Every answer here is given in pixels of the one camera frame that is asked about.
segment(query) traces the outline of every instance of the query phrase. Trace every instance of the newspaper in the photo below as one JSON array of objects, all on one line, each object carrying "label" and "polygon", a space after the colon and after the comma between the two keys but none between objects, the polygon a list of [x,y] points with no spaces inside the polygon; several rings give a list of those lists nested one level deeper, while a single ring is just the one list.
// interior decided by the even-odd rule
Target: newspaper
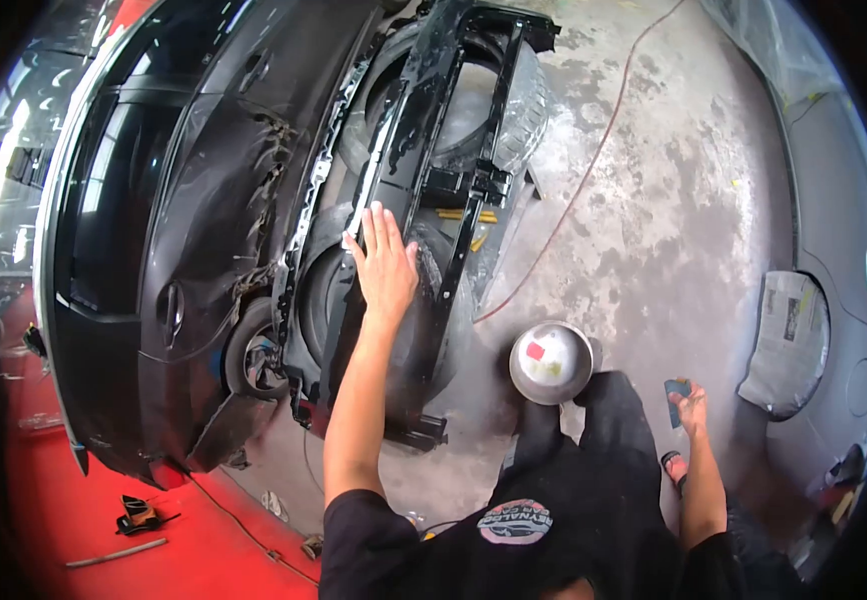
[{"label": "newspaper", "polygon": [[763,278],[760,327],[737,394],[775,419],[797,414],[824,374],[830,318],[824,292],[808,276],[771,270]]}]

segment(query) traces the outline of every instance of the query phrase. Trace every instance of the power cord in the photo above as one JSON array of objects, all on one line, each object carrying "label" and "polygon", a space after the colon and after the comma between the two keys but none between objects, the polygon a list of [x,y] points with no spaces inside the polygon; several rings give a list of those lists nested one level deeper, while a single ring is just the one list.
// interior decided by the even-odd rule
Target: power cord
[{"label": "power cord", "polygon": [[807,114],[810,113],[810,110],[811,110],[813,107],[815,107],[815,106],[817,105],[818,102],[821,102],[822,100],[824,100],[824,96],[826,96],[826,95],[827,95],[827,92],[823,92],[822,94],[817,94],[816,97],[813,98],[813,101],[810,102],[810,105],[807,106],[806,108],[804,108],[803,112],[800,113],[800,116],[798,116],[797,118],[795,118],[795,119],[793,119],[792,121],[790,121],[790,125],[789,125],[789,126],[793,127],[795,123],[797,123],[798,121],[800,121],[800,119],[802,119],[802,118],[804,118],[805,116],[807,116]]},{"label": "power cord", "polygon": [[215,500],[214,497],[211,496],[210,493],[208,493],[207,490],[204,489],[203,486],[200,485],[200,482],[197,479],[194,479],[194,477],[189,477],[189,480],[190,480],[190,483],[192,483],[195,488],[200,490],[200,494],[207,497],[207,499],[211,501],[211,504],[213,506],[215,506],[222,513],[224,513],[224,515],[226,515],[227,517],[232,519],[234,521],[234,523],[236,524],[236,527],[238,527],[239,530],[245,536],[248,537],[250,542],[254,543],[254,546],[257,546],[260,550],[262,550],[263,554],[265,554],[267,556],[267,558],[270,558],[274,563],[276,563],[282,567],[286,567],[288,570],[293,571],[293,573],[296,574],[297,576],[306,579],[307,582],[310,582],[311,584],[313,584],[313,586],[315,588],[320,587],[320,583],[316,579],[313,579],[313,578],[307,576],[307,574],[303,573],[300,569],[298,569],[297,567],[293,566],[292,564],[290,564],[289,562],[284,560],[284,558],[276,550],[272,550],[272,549],[268,548],[267,546],[264,546],[262,543],[260,543],[259,539],[257,539],[257,537],[254,537],[254,535],[248,531],[248,528],[244,526],[244,523],[242,523],[241,520],[238,519],[237,516],[233,512],[231,512],[230,510],[227,510],[223,506],[221,506],[221,503],[218,502],[217,500]]},{"label": "power cord", "polygon": [[523,276],[523,279],[520,280],[520,283],[517,284],[517,287],[513,288],[513,291],[510,292],[510,295],[506,297],[506,299],[498,304],[494,309],[490,312],[486,313],[481,317],[477,317],[474,319],[474,324],[480,323],[481,321],[486,321],[490,317],[493,317],[501,310],[507,306],[514,296],[517,295],[517,292],[520,291],[520,288],[524,287],[524,283],[527,282],[528,279],[531,278],[531,274],[536,269],[537,263],[540,262],[540,258],[543,258],[544,253],[547,252],[547,249],[551,246],[551,242],[554,241],[554,238],[557,236],[557,233],[560,231],[560,227],[563,225],[563,222],[566,221],[567,215],[570,214],[570,211],[574,207],[574,203],[577,201],[577,198],[580,197],[581,192],[584,191],[584,186],[587,185],[587,180],[590,178],[590,174],[594,170],[594,165],[597,164],[597,159],[601,155],[601,150],[604,150],[604,144],[608,141],[608,136],[610,136],[610,131],[613,129],[614,121],[617,120],[617,114],[620,112],[620,104],[624,101],[624,93],[627,91],[627,78],[631,72],[631,62],[633,61],[633,53],[637,50],[637,44],[639,44],[643,38],[651,32],[657,25],[662,23],[666,18],[670,15],[674,14],[680,5],[683,4],[685,0],[679,0],[676,4],[673,5],[673,8],[667,11],[666,14],[658,18],[657,20],[650,23],[646,29],[644,29],[640,35],[633,41],[633,45],[630,46],[630,52],[626,55],[626,64],[623,66],[623,78],[620,80],[619,85],[619,93],[617,94],[617,103],[614,104],[613,113],[610,115],[610,121],[607,122],[607,129],[603,132],[603,137],[600,138],[600,143],[596,145],[596,150],[594,151],[594,157],[590,160],[590,165],[587,167],[586,173],[583,174],[583,178],[580,180],[580,185],[576,187],[576,191],[573,193],[572,198],[567,203],[567,208],[563,211],[563,214],[560,216],[560,220],[557,221],[556,226],[553,228],[553,232],[547,238],[547,243],[544,244],[542,248],[540,248],[540,253],[537,254],[536,259],[533,261],[533,264],[530,265],[530,268],[526,270],[526,274]]},{"label": "power cord", "polygon": [[320,482],[314,475],[314,470],[311,468],[311,460],[307,458],[307,436],[309,436],[310,434],[310,431],[304,429],[304,463],[307,465],[307,473],[310,474],[310,479],[313,481],[313,485],[316,486],[318,490],[320,490],[320,496],[326,496],[326,494],[323,492],[323,486],[320,485]]}]

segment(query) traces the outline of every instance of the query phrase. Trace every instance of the sandal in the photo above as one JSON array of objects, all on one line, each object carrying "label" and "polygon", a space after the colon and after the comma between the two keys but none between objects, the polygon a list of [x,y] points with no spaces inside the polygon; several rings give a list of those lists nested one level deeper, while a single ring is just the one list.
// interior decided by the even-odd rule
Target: sandal
[{"label": "sandal", "polygon": [[[667,474],[667,477],[670,477],[670,472],[667,470],[667,465],[673,461],[675,458],[680,456],[680,452],[677,450],[670,450],[667,454],[664,454],[660,457],[660,466],[664,469],[664,473]],[[683,484],[687,481],[687,474],[684,473],[682,477],[678,481],[673,482],[673,485],[676,486],[677,491],[680,493],[680,496],[683,496]]]}]

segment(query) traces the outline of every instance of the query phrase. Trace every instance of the stained floor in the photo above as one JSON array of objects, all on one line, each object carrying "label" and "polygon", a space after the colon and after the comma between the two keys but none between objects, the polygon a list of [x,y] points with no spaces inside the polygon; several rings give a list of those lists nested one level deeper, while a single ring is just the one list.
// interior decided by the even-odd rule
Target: stained floor
[{"label": "stained floor", "polygon": [[[725,486],[754,513],[788,506],[766,462],[766,419],[735,393],[753,348],[761,277],[789,268],[793,254],[787,174],[763,83],[697,2],[682,3],[633,54],[616,122],[581,186],[632,43],[676,2],[508,4],[551,15],[563,30],[555,53],[540,56],[556,98],[531,161],[543,199],[512,233],[481,314],[523,280],[575,200],[520,291],[475,326],[465,369],[427,405],[427,413],[448,417],[449,443],[424,455],[384,445],[380,478],[392,508],[434,524],[485,505],[523,402],[504,376],[505,352],[542,319],[576,325],[602,345],[604,369],[627,373],[658,455],[688,450],[684,434],[671,429],[663,381],[701,383]],[[562,428],[579,437],[583,409],[566,404]],[[248,444],[252,466],[233,475],[257,498],[275,493],[298,531],[320,532],[322,449],[283,406]],[[667,483],[660,502],[676,531],[678,504]],[[785,514],[796,522],[796,512]],[[789,533],[790,522],[768,524]]]}]

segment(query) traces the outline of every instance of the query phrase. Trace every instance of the red floor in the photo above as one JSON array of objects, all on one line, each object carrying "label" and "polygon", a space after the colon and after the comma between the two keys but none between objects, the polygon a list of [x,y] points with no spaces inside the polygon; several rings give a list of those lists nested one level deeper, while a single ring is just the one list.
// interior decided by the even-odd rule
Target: red floor
[{"label": "red floor", "polygon": [[[32,431],[19,423],[35,415],[57,416],[52,379],[32,355],[5,361],[8,381],[6,469],[18,552],[50,598],[314,598],[317,588],[269,558],[237,523],[196,486],[160,491],[105,468],[91,458],[80,474],[62,426]],[[289,529],[222,471],[196,477],[257,540],[314,580],[320,561],[300,550],[303,538]],[[165,517],[180,514],[155,532],[114,534],[123,513],[120,495],[147,500]],[[66,563],[103,556],[166,538],[164,545],[101,564],[70,569]]]}]

